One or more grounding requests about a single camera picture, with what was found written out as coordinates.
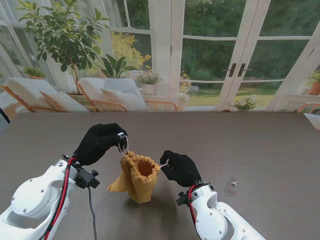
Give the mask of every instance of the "lawn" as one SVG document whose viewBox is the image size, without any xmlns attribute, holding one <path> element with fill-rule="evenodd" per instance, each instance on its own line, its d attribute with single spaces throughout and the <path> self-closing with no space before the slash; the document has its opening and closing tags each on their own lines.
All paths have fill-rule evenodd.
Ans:
<svg viewBox="0 0 320 240">
<path fill-rule="evenodd" d="M 244 97 L 256 96 L 260 108 L 266 108 L 277 92 L 277 88 L 253 88 L 241 87 L 233 101 Z M 219 88 L 199 88 L 198 93 L 191 94 L 188 106 L 214 106 L 218 104 L 221 89 Z"/>
</svg>

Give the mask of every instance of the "terracotta pot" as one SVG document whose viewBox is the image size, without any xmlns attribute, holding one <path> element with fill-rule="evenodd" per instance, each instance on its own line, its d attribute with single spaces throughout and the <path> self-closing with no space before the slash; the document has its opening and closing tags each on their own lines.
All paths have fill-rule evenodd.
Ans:
<svg viewBox="0 0 320 240">
<path fill-rule="evenodd" d="M 312 84 L 312 87 L 310 89 L 310 91 L 308 92 L 309 95 L 320 95 L 320 82 L 319 81 L 315 81 Z"/>
<path fill-rule="evenodd" d="M 155 95 L 155 84 L 141 84 L 143 95 Z"/>
<path fill-rule="evenodd" d="M 178 111 L 180 112 L 185 110 L 187 103 L 187 101 L 178 101 Z"/>
<path fill-rule="evenodd" d="M 30 79 L 43 79 L 42 76 L 32 76 L 32 75 L 28 75 Z"/>
</svg>

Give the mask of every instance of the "lounge chair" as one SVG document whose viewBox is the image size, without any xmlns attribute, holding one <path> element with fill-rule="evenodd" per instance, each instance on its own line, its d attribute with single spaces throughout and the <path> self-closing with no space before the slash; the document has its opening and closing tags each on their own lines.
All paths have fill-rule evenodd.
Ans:
<svg viewBox="0 0 320 240">
<path fill-rule="evenodd" d="M 144 100 L 130 78 L 82 78 L 78 87 L 92 106 L 112 106 L 130 111 L 178 111 L 169 101 Z"/>
<path fill-rule="evenodd" d="M 64 92 L 57 92 L 47 81 L 12 77 L 2 88 L 31 113 L 38 112 L 124 112 L 115 106 L 82 106 Z"/>
</svg>

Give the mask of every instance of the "black cable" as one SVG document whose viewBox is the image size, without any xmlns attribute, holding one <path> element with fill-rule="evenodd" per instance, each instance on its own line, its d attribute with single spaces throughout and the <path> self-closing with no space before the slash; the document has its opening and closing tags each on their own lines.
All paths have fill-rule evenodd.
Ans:
<svg viewBox="0 0 320 240">
<path fill-rule="evenodd" d="M 90 210 L 91 210 L 92 217 L 93 217 L 94 240 L 97 240 L 96 215 L 95 215 L 94 208 L 92 207 L 91 188 L 90 188 L 90 186 L 88 186 L 88 191 L 89 191 L 89 205 L 90 205 Z"/>
<path fill-rule="evenodd" d="M 5 112 L 1 109 L 0 107 L 0 114 L 2 115 L 2 117 L 6 120 L 6 122 L 9 124 L 10 123 L 10 119 L 7 116 L 7 114 L 5 114 Z"/>
</svg>

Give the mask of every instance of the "mustard fabric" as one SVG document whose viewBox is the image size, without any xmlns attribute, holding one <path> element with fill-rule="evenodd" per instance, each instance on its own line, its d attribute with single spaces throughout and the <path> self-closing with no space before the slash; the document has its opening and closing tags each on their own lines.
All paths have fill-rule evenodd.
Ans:
<svg viewBox="0 0 320 240">
<path fill-rule="evenodd" d="M 160 166 L 150 157 L 129 151 L 121 158 L 122 174 L 110 184 L 109 192 L 128 192 L 139 204 L 149 202 L 157 183 Z"/>
</svg>

